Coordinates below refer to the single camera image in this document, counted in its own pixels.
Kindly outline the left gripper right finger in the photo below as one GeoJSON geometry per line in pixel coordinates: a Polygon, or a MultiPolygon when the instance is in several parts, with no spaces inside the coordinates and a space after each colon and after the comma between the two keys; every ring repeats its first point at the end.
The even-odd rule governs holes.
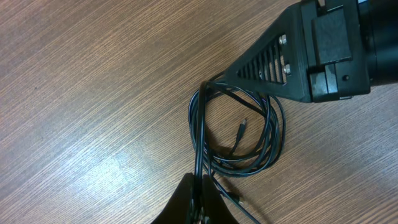
{"type": "Polygon", "coordinates": [[[203,207],[203,223],[205,224],[238,224],[233,217],[218,189],[209,175],[202,180],[201,204],[203,207]]]}

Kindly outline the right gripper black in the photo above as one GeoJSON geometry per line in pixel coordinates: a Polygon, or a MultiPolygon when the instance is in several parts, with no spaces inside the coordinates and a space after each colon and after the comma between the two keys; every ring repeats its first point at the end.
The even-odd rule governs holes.
{"type": "Polygon", "coordinates": [[[229,85],[303,103],[368,94],[358,2],[289,6],[225,70],[224,78],[229,85]]]}

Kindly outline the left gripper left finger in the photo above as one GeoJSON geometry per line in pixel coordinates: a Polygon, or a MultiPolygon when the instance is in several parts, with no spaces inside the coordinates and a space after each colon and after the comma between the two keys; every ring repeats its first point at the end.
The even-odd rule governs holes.
{"type": "Polygon", "coordinates": [[[191,223],[193,184],[194,175],[192,173],[185,174],[166,206],[152,224],[191,223]]]}

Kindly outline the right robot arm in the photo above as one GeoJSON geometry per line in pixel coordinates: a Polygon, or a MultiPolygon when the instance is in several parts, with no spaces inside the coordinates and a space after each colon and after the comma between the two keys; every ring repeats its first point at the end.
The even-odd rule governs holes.
{"type": "Polygon", "coordinates": [[[397,2],[306,0],[287,7],[224,73],[245,90],[304,103],[397,81],[397,2]]]}

